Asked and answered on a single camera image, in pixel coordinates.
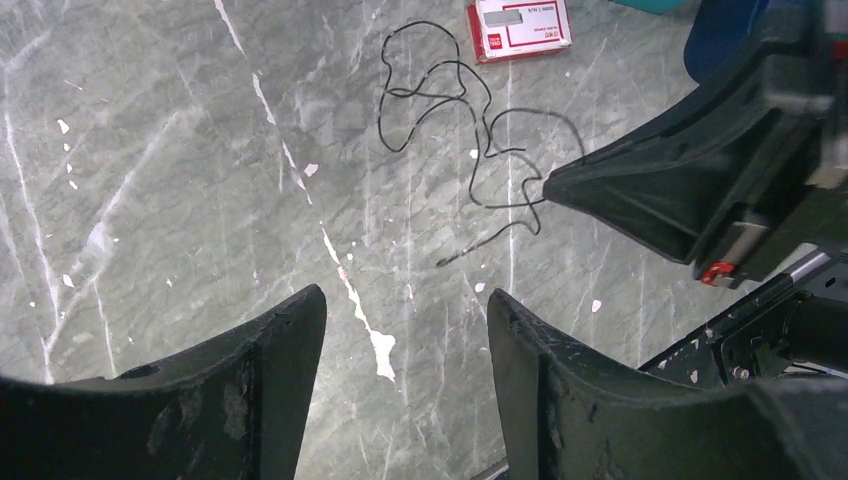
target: gray marble floor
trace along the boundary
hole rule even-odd
[[[514,230],[435,268],[528,217],[468,201],[459,108],[401,154],[376,135],[383,37],[433,20],[470,59],[464,4],[0,2],[2,374],[112,377],[317,283],[329,319],[298,476],[462,479],[503,455],[493,288],[630,365],[736,298],[553,205],[538,237]],[[570,51],[479,69],[493,108],[557,110],[590,150],[613,141],[694,88],[692,7],[570,2]],[[423,30],[388,52],[401,84],[449,54]],[[389,140],[422,108],[388,104]],[[545,172],[577,156],[562,124],[499,129]],[[526,173],[517,158],[489,162],[480,195],[517,199]]]

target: black wire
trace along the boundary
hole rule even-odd
[[[447,60],[441,60],[441,61],[435,63],[433,66],[431,66],[427,70],[426,73],[424,73],[424,75],[421,77],[421,80],[418,82],[418,85],[416,85],[415,88],[413,88],[413,89],[408,89],[408,88],[403,88],[403,87],[391,87],[390,88],[391,81],[392,81],[392,74],[393,74],[394,69],[392,68],[392,64],[386,59],[386,47],[388,46],[389,41],[395,35],[399,34],[400,32],[403,32],[404,30],[406,30],[408,28],[412,28],[412,27],[415,27],[417,25],[427,25],[427,26],[436,28],[436,29],[440,30],[442,33],[444,33],[445,35],[447,35],[448,37],[450,37],[450,39],[453,41],[454,49],[455,49],[455,52],[456,52],[455,58],[447,59]],[[388,71],[389,71],[388,76],[386,77],[386,83],[383,85],[383,90],[380,94],[380,101],[379,101],[379,104],[378,104],[378,107],[377,107],[378,108],[377,133],[380,137],[380,142],[382,142],[383,146],[385,146],[388,150],[390,150],[394,153],[402,152],[404,149],[406,149],[407,146],[409,146],[410,142],[412,141],[412,138],[415,136],[415,132],[418,129],[418,127],[424,122],[424,120],[427,119],[427,117],[431,113],[438,110],[440,107],[447,105],[447,104],[450,104],[450,103],[459,103],[461,105],[464,105],[468,109],[468,112],[471,114],[471,120],[472,120],[473,125],[474,125],[474,141],[475,141],[475,144],[477,146],[477,152],[478,152],[478,154],[477,154],[477,156],[474,160],[474,167],[471,170],[471,179],[468,182],[468,197],[471,199],[471,202],[474,203],[475,205],[478,205],[480,207],[490,209],[490,210],[527,207],[527,208],[530,209],[530,212],[533,215],[533,220],[534,220],[533,224],[530,224],[530,222],[528,222],[526,220],[516,220],[516,221],[510,222],[510,223],[504,225],[503,227],[501,227],[494,234],[472,244],[469,247],[466,247],[462,250],[455,252],[453,255],[451,255],[449,257],[446,257],[446,258],[439,260],[436,263],[436,266],[437,267],[443,267],[443,266],[448,265],[449,263],[453,262],[454,260],[456,260],[458,258],[464,257],[465,255],[468,255],[469,253],[477,250],[478,248],[494,241],[501,234],[503,234],[505,231],[507,231],[510,228],[515,227],[515,226],[519,226],[519,225],[523,226],[532,235],[534,235],[534,236],[538,235],[539,232],[542,231],[542,222],[539,219],[539,213],[536,211],[535,207],[537,205],[543,203],[545,201],[545,199],[542,198],[542,199],[531,200],[530,194],[527,191],[527,188],[528,188],[527,184],[529,182],[541,181],[542,178],[543,178],[542,172],[539,170],[539,168],[536,166],[536,164],[534,164],[532,161],[530,161],[529,159],[525,158],[522,155],[517,155],[521,159],[521,161],[524,162],[524,164],[527,167],[529,167],[533,172],[532,175],[530,175],[529,177],[525,177],[521,181],[521,195],[522,195],[522,197],[524,197],[523,202],[521,202],[521,203],[507,203],[507,204],[487,204],[487,203],[480,201],[479,199],[477,199],[477,197],[474,196],[474,181],[476,180],[477,172],[480,169],[480,162],[482,161],[483,158],[491,159],[491,158],[495,158],[497,156],[504,155],[504,154],[519,153],[519,152],[525,152],[526,151],[525,148],[519,148],[519,147],[507,147],[507,148],[502,149],[502,150],[497,150],[497,149],[494,150],[494,151],[492,150],[492,144],[493,144],[493,133],[492,132],[495,129],[495,124],[497,123],[498,120],[500,120],[501,118],[504,118],[506,115],[509,115],[511,113],[524,113],[524,114],[530,114],[530,115],[549,116],[549,117],[553,117],[553,118],[555,118],[559,121],[564,122],[566,125],[568,125],[571,133],[577,139],[577,144],[580,148],[580,156],[582,157],[582,156],[586,155],[586,148],[583,145],[583,140],[580,138],[580,135],[577,131],[577,127],[574,125],[574,123],[570,119],[568,119],[568,117],[561,115],[559,113],[556,113],[556,112],[551,112],[551,111],[547,111],[547,110],[537,110],[537,109],[533,109],[533,108],[520,108],[520,107],[519,108],[506,109],[506,110],[498,113],[497,115],[495,115],[495,117],[492,119],[492,121],[489,122],[487,120],[486,116],[487,116],[487,113],[489,111],[489,107],[491,107],[491,105],[492,105],[492,100],[493,100],[492,91],[489,89],[488,84],[486,84],[486,82],[483,80],[483,78],[480,77],[480,75],[473,68],[471,68],[471,66],[469,66],[468,64],[466,64],[465,62],[460,60],[459,42],[456,40],[456,37],[452,33],[450,33],[447,29],[445,29],[441,25],[434,23],[434,22],[430,22],[430,21],[427,21],[427,20],[418,20],[418,21],[410,22],[410,23],[407,23],[406,25],[394,30],[390,34],[388,34],[386,36],[386,38],[383,40],[383,47],[382,47],[382,50],[380,52],[380,60],[388,68]],[[445,66],[455,66],[456,67],[456,80],[457,80],[457,83],[459,83],[460,92],[457,95],[445,95],[445,94],[440,94],[440,93],[432,93],[432,92],[422,91],[422,89],[424,87],[424,83],[427,81],[427,79],[430,77],[430,75],[433,72],[435,72],[436,70],[438,70],[442,67],[445,67]],[[468,73],[470,73],[480,83],[480,85],[483,86],[483,88],[486,91],[486,97],[487,97],[486,98],[486,104],[483,106],[483,110],[480,114],[479,122],[478,122],[478,119],[477,119],[476,110],[471,105],[471,103],[468,100],[465,99],[465,95],[468,93],[468,88],[465,86],[465,82],[463,82],[463,80],[462,80],[462,72],[463,71],[467,71]],[[412,128],[410,128],[409,134],[406,136],[406,140],[404,140],[404,142],[400,146],[394,147],[394,146],[389,144],[389,142],[386,140],[385,136],[383,135],[383,105],[386,101],[387,96],[391,96],[391,97],[394,97],[394,98],[401,98],[401,99],[412,98],[412,97],[423,97],[423,98],[436,99],[436,100],[440,100],[440,101],[436,102],[430,108],[425,110],[424,113],[419,115],[418,118],[413,123]],[[485,148],[482,148],[482,142],[480,141],[480,132],[479,132],[479,129],[478,129],[478,123],[482,124],[482,126],[483,126],[484,137],[485,137]]]
[[[797,364],[797,363],[793,363],[791,366],[793,366],[795,368],[800,368],[801,370],[809,370],[810,372],[821,373],[822,375],[830,375],[829,373],[827,373],[826,371],[824,371],[820,368],[808,367],[806,365],[800,365],[800,364]]]

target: red and white box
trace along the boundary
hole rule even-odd
[[[474,0],[468,25],[478,64],[551,55],[571,45],[565,0]]]

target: white paint speck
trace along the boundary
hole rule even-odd
[[[317,171],[318,171],[318,165],[316,165],[314,163],[310,163],[309,165],[306,166],[306,168],[303,169],[303,173],[305,173],[307,177],[311,177],[312,175],[315,175],[315,172],[317,172]]]
[[[374,354],[377,357],[377,375],[386,377],[394,383],[395,371],[392,369],[389,354],[395,346],[395,337],[371,330],[371,345],[374,346]]]
[[[265,107],[265,120],[271,125],[276,125],[277,120],[274,118],[274,114],[271,113],[271,107],[268,106],[268,100],[265,100],[265,94],[262,93],[262,87],[259,85],[259,77],[255,73],[253,74],[253,90],[256,91],[256,96],[259,97],[259,100],[262,101],[262,106]]]

